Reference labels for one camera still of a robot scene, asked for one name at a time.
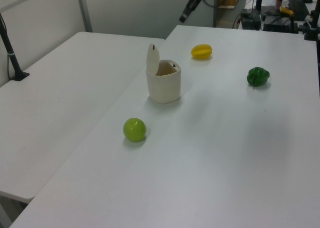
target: floor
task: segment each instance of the floor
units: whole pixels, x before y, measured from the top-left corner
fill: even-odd
[[[231,29],[235,18],[244,8],[246,0],[238,0],[234,9],[217,10],[217,28]],[[25,204],[0,196],[0,228],[9,228],[23,211]]]

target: white wall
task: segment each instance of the white wall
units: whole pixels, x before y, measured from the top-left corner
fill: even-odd
[[[1,14],[22,70],[85,30],[78,0],[27,0]],[[7,81],[7,52],[0,39],[0,86]]]
[[[85,0],[93,32],[165,39],[189,0]],[[185,25],[213,26],[213,8],[202,2]]]

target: container lid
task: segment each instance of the container lid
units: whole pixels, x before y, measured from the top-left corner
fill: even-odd
[[[159,68],[160,54],[154,44],[149,45],[148,55],[146,57],[146,69],[152,74],[156,74]]]

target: yellow fruit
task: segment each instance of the yellow fruit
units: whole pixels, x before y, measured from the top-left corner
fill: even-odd
[[[191,50],[191,55],[195,59],[207,59],[212,54],[212,48],[209,44],[199,44]]]

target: black stand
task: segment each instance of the black stand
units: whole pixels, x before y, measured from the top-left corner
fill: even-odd
[[[21,68],[19,66],[19,63],[18,63],[18,60],[17,60],[16,55],[15,55],[15,52],[14,52],[12,46],[11,46],[9,37],[7,35],[7,30],[5,28],[5,24],[3,22],[4,21],[3,21],[2,17],[1,17],[1,19],[0,19],[0,35],[1,35],[1,38],[2,38],[4,46],[5,46],[5,49],[6,49],[8,55],[10,57],[12,66],[13,66],[14,71],[15,71],[15,76],[13,78],[11,78],[11,79],[15,80],[15,81],[21,81],[25,77],[29,76],[29,73],[24,73],[21,70]]]

